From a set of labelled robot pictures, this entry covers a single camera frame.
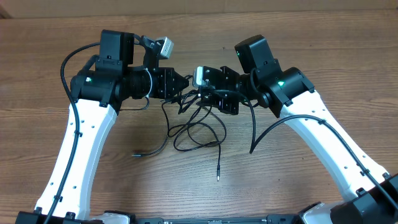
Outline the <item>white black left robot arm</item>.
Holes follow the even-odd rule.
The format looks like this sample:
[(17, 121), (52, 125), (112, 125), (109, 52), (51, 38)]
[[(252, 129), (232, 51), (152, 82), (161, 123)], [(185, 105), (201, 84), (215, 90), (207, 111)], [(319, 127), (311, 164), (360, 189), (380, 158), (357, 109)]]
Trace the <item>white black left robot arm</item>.
[(90, 215), (93, 181), (106, 138), (124, 100), (169, 100), (188, 86), (172, 68), (159, 66), (174, 47), (168, 37), (152, 40), (103, 30), (99, 52), (63, 87), (70, 100), (68, 125), (49, 182), (33, 212), (18, 223), (134, 223), (131, 213)]

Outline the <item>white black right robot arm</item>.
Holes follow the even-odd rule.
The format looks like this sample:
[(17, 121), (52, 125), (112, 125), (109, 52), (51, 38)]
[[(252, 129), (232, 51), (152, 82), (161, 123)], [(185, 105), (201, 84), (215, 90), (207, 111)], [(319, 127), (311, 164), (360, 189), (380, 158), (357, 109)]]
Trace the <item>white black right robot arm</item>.
[(333, 204), (314, 203), (296, 215), (267, 223), (396, 223), (397, 176), (369, 157), (328, 111), (314, 84), (299, 69), (283, 70), (262, 35), (235, 46), (243, 68), (198, 67), (193, 85), (204, 105), (236, 115), (257, 101), (277, 124), (290, 126), (318, 157), (341, 194)]

